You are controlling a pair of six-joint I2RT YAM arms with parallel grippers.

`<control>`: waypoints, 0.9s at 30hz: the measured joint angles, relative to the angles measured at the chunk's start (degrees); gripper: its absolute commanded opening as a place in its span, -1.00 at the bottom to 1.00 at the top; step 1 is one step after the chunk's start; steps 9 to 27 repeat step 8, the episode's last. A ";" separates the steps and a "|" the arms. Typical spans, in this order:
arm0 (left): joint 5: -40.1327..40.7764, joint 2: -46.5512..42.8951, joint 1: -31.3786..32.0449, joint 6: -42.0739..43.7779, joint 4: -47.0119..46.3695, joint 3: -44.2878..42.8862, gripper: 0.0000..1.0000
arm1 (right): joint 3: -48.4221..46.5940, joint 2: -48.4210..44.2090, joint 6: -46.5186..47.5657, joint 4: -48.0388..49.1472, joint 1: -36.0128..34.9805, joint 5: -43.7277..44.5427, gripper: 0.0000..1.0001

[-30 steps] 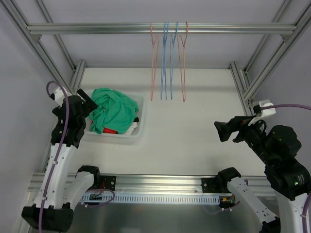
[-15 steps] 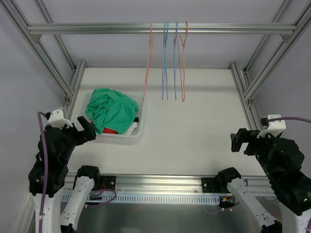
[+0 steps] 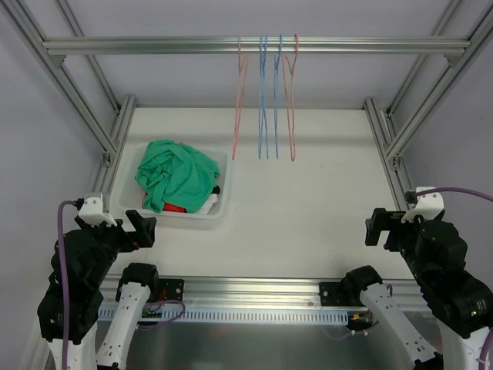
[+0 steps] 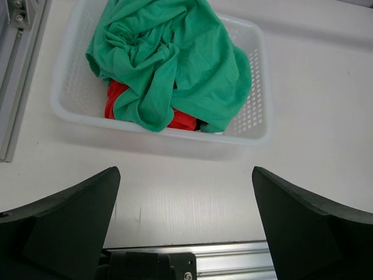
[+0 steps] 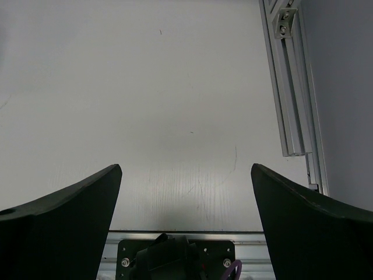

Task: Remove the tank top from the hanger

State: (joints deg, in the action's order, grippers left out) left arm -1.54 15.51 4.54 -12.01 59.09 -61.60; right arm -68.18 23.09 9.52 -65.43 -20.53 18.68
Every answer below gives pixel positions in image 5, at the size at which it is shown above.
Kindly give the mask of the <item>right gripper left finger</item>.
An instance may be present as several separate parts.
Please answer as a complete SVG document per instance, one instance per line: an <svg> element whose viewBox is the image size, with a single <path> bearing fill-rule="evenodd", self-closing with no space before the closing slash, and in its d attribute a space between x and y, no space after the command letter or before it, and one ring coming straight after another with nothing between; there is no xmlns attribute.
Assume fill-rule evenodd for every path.
<svg viewBox="0 0 373 280"><path fill-rule="evenodd" d="M112 164L1 211L1 279L96 279L121 185Z"/></svg>

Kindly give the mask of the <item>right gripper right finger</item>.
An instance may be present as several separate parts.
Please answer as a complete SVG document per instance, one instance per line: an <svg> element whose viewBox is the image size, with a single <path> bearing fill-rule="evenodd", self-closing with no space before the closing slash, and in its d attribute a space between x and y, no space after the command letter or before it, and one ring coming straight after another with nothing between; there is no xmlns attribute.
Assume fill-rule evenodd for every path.
<svg viewBox="0 0 373 280"><path fill-rule="evenodd" d="M276 279L372 279L372 212L255 163L252 185Z"/></svg>

